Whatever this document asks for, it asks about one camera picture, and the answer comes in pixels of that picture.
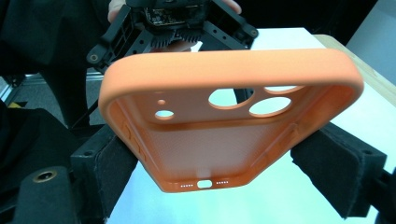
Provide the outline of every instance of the white table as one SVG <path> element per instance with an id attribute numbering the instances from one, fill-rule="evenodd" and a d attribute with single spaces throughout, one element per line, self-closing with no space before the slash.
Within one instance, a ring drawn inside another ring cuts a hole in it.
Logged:
<path id="1" fill-rule="evenodd" d="M 312 49 L 323 45 L 304 29 L 260 30 L 253 49 Z M 396 167 L 396 107 L 369 85 L 362 97 L 333 121 L 388 154 Z M 138 163 L 107 223 L 375 223 L 343 220 L 286 154 L 250 184 L 234 189 L 163 193 Z"/>

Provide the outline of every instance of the orange phone case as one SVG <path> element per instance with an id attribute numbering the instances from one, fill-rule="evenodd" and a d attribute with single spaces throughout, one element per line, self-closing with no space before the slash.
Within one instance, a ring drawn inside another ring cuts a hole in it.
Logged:
<path id="1" fill-rule="evenodd" d="M 276 86 L 290 88 L 267 89 Z M 238 105 L 209 102 L 229 88 L 254 93 Z M 108 68 L 99 107 L 158 186 L 182 192 L 246 185 L 362 90 L 355 65 L 335 49 L 150 53 Z M 290 103 L 251 112 L 279 97 Z"/>

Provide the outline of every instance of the metal screw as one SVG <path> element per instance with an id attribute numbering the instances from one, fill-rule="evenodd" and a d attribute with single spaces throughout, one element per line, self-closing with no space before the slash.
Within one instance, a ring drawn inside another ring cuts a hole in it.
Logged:
<path id="1" fill-rule="evenodd" d="M 252 31 L 250 31 L 250 33 L 253 35 L 253 36 L 256 36 L 258 33 L 257 33 L 257 30 L 252 30 Z"/>
<path id="2" fill-rule="evenodd" d="M 98 58 L 99 58 L 99 57 L 98 57 L 96 54 L 93 54 L 93 55 L 91 55 L 91 57 L 90 57 L 91 61 L 93 61 L 93 62 L 97 61 Z"/>

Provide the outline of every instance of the hand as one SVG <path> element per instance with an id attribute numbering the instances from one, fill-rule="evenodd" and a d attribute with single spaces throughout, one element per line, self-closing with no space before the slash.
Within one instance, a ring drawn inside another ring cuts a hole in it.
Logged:
<path id="1" fill-rule="evenodd" d="M 242 8 L 234 1 L 234 0 L 222 0 L 225 4 L 227 4 L 233 11 L 238 14 L 241 14 Z M 121 7 L 125 5 L 125 0 L 111 0 L 108 5 L 108 15 L 107 19 L 110 22 L 113 22 Z M 164 49 L 154 49 L 154 52 L 178 52 L 178 51 L 190 51 L 191 47 L 196 43 L 191 43 L 187 41 L 177 41 L 175 43 L 170 44 Z"/>

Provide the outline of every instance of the gray floor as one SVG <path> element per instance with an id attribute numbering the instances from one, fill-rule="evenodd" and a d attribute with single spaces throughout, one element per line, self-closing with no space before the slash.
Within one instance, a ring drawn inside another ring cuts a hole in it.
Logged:
<path id="1" fill-rule="evenodd" d="M 0 78 L 0 90 L 5 89 L 6 86 L 7 86 L 7 83 L 2 78 Z"/>
<path id="2" fill-rule="evenodd" d="M 87 102 L 92 105 L 99 96 L 102 77 L 97 74 L 87 75 Z M 13 90 L 7 98 L 8 102 L 26 103 L 24 108 L 44 108 L 48 110 L 61 123 L 64 119 L 60 107 L 50 90 L 50 87 L 40 75 L 28 76 L 22 84 Z M 91 124 L 103 124 L 98 109 L 90 115 Z"/>

